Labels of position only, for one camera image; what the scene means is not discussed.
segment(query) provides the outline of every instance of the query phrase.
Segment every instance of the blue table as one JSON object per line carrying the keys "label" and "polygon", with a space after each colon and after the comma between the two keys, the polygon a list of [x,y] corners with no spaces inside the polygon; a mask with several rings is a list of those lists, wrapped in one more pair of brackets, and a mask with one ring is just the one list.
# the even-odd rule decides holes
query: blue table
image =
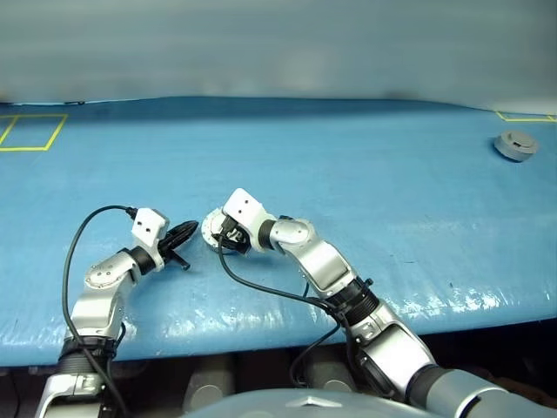
{"label": "blue table", "polygon": [[[232,98],[5,106],[0,115],[0,366],[56,361],[62,266],[87,213],[120,204],[201,220],[236,187],[270,212],[310,219],[418,333],[557,315],[550,118]],[[502,158],[492,141],[507,129],[533,135],[539,152],[522,164]],[[72,265],[71,305],[87,267],[128,246],[130,229],[119,213],[93,221]],[[313,307],[232,282],[199,234],[181,253],[189,272],[169,266],[134,290],[120,360],[304,345],[332,326]],[[303,291],[278,254],[230,263],[250,280]]]}

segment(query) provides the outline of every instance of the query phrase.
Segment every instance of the black wire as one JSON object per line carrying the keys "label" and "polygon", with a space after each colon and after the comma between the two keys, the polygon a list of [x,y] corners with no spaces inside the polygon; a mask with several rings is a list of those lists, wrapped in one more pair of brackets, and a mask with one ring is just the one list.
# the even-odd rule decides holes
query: black wire
{"label": "black wire", "polygon": [[[70,309],[68,308],[68,281],[70,277],[71,258],[73,256],[74,251],[76,250],[77,242],[79,241],[79,238],[81,237],[81,234],[83,233],[87,224],[89,224],[89,222],[99,213],[106,212],[112,209],[119,209],[128,212],[132,208],[128,208],[127,206],[111,205],[111,206],[100,207],[96,211],[91,212],[89,216],[85,218],[85,220],[77,229],[76,234],[74,235],[73,240],[71,241],[70,248],[68,249],[68,254],[66,255],[66,261],[64,262],[64,273],[62,276],[62,314],[64,315],[64,320],[66,322],[66,325],[70,329],[71,335],[80,346],[84,344],[84,341],[81,338],[81,335],[79,335],[79,332],[77,331],[77,328],[74,325],[73,321],[71,320]],[[122,414],[126,417],[131,416],[128,408],[125,405],[124,398],[118,391],[112,378],[103,370],[103,368],[98,364],[95,357],[93,357],[93,354],[91,354],[91,352],[87,348],[81,347],[81,350],[84,353],[85,357],[87,357],[87,360],[89,361],[91,366],[101,377],[106,387],[110,390],[112,397],[114,398],[114,401],[117,403],[117,407],[120,409]]]}
{"label": "black wire", "polygon": [[310,291],[310,284],[309,283],[305,283],[305,289],[304,289],[304,293],[302,294],[302,298],[305,298],[307,296],[307,294]]}
{"label": "black wire", "polygon": [[242,279],[240,276],[235,274],[228,267],[228,265],[226,265],[225,255],[223,254],[223,236],[222,235],[220,235],[218,237],[218,259],[220,260],[220,264],[224,268],[226,274],[228,274],[233,280],[236,280],[241,285],[251,287],[252,289],[259,290],[260,292],[266,292],[266,293],[274,294],[274,295],[277,295],[277,296],[282,296],[283,298],[293,299],[293,300],[297,300],[297,301],[300,301],[300,302],[309,303],[310,305],[314,305],[315,307],[318,307],[319,309],[323,309],[328,314],[331,314],[331,313],[328,312],[328,311],[330,311],[330,306],[331,305],[326,304],[323,300],[315,299],[315,298],[304,298],[304,297],[298,296],[297,294],[294,294],[294,293],[283,292],[282,290],[273,289],[272,287],[261,286],[261,285],[258,285],[257,283],[253,283],[253,282],[250,282],[246,279]]}
{"label": "black wire", "polygon": [[298,377],[296,376],[296,368],[298,368],[298,364],[304,359],[304,357],[306,357],[316,346],[318,346],[319,344],[321,344],[323,341],[325,341],[326,339],[328,339],[329,337],[331,337],[333,334],[335,334],[337,331],[339,331],[340,329],[340,324],[338,323],[337,325],[335,325],[335,327],[329,331],[327,334],[324,334],[323,336],[319,337],[318,340],[315,340],[312,344],[310,344],[309,346],[307,346],[304,351],[302,351],[300,354],[298,354],[298,356],[296,356],[296,358],[294,359],[294,361],[292,362],[292,364],[290,365],[290,368],[288,369],[288,376],[290,377],[290,381],[292,382],[292,384],[296,387],[296,388],[305,388],[307,385],[304,385],[302,383],[300,383],[300,381],[298,380]]}
{"label": "black wire", "polygon": [[120,343],[122,342],[122,340],[123,340],[124,337],[125,337],[125,331],[126,331],[126,329],[125,329],[125,324],[124,324],[123,322],[120,324],[120,328],[121,328],[120,336],[119,336],[118,339],[116,340],[116,349],[117,349],[118,347],[120,347]]}
{"label": "black wire", "polygon": [[305,302],[308,303],[310,305],[314,305],[315,307],[318,307],[319,309],[323,309],[328,315],[332,316],[335,321],[337,322],[337,325],[335,326],[334,329],[332,329],[331,331],[329,331],[328,333],[324,334],[323,336],[321,336],[318,340],[315,340],[310,346],[308,346],[306,349],[304,349],[304,351],[302,351],[302,353],[300,353],[296,359],[294,359],[294,362],[291,364],[290,369],[289,369],[289,375],[290,375],[290,379],[292,381],[292,384],[297,387],[303,387],[299,381],[296,379],[295,376],[295,369],[296,366],[304,359],[304,357],[306,355],[308,355],[316,346],[318,346],[319,344],[321,344],[323,341],[325,341],[326,339],[328,339],[331,335],[333,335],[334,333],[336,333],[340,326],[342,325],[343,327],[345,327],[346,330],[346,355],[348,357],[348,361],[350,363],[350,366],[352,368],[355,369],[355,366],[353,365],[353,347],[352,347],[352,335],[350,334],[350,326],[348,324],[348,322],[346,321],[345,318],[340,318],[336,313],[335,313],[335,309],[334,309],[334,305],[332,305],[331,303],[327,302],[326,300],[321,300],[318,298],[308,298],[306,297],[307,292],[309,291],[309,284],[306,285],[306,289],[304,291],[304,296],[298,296],[297,294],[294,293],[288,293],[288,292],[283,292],[281,290],[278,289],[273,289],[271,287],[265,287],[265,286],[261,286],[258,285],[257,283],[253,283],[250,282],[249,280],[243,279],[240,276],[238,276],[237,274],[235,274],[226,264],[226,260],[225,260],[225,255],[223,254],[223,236],[220,235],[218,237],[218,259],[220,260],[220,264],[221,266],[224,268],[225,272],[233,279],[236,280],[238,283],[244,285],[244,286],[248,286],[251,287],[253,289],[259,290],[261,292],[266,292],[266,293],[270,293],[270,294],[275,294],[277,296],[282,296],[288,299],[292,299],[292,300],[298,300],[300,302]]}
{"label": "black wire", "polygon": [[19,409],[21,407],[21,396],[19,396],[19,391],[17,390],[16,376],[14,376],[13,372],[9,372],[9,375],[11,380],[11,386],[14,389],[14,395],[16,397],[16,408],[14,409],[13,418],[17,418],[17,416],[19,415]]}

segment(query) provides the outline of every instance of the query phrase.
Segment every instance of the yellow tape line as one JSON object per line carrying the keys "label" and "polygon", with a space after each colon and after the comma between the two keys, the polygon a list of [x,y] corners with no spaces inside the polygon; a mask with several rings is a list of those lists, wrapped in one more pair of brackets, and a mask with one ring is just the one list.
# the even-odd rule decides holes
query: yellow tape line
{"label": "yellow tape line", "polygon": [[546,115],[543,118],[509,118],[500,111],[495,111],[495,113],[505,122],[557,122],[557,119],[550,115]]}
{"label": "yellow tape line", "polygon": [[[58,133],[62,130],[62,127],[66,123],[68,118],[67,113],[41,113],[37,115],[0,115],[0,119],[12,118],[8,127],[4,130],[2,136],[0,137],[0,152],[14,152],[14,151],[48,151]],[[56,129],[50,135],[49,140],[44,146],[1,146],[2,142],[6,139],[16,122],[20,118],[62,118],[60,123],[57,125]]]}

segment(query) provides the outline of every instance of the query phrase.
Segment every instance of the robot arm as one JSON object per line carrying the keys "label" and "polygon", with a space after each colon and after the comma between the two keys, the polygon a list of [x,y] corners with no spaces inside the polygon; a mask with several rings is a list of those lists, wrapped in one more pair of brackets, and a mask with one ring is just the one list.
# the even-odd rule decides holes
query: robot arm
{"label": "robot arm", "polygon": [[425,344],[369,289],[333,245],[305,219],[277,219],[243,189],[206,219],[205,240],[222,236],[231,249],[275,250],[293,259],[315,293],[335,307],[366,380],[384,397],[455,418],[511,416],[510,411],[554,416],[517,395],[460,370],[438,367]]}
{"label": "robot arm", "polygon": [[[169,220],[157,211],[142,208],[133,216],[134,247],[124,248],[91,267],[71,315],[84,346],[104,370],[116,356],[118,333],[131,289],[151,270],[162,270],[170,260],[187,270],[190,265],[174,248],[188,240],[198,225],[188,221],[167,232]],[[84,356],[82,347],[67,330],[57,372],[46,382],[36,418],[112,416],[110,403],[102,399],[104,382]]]}

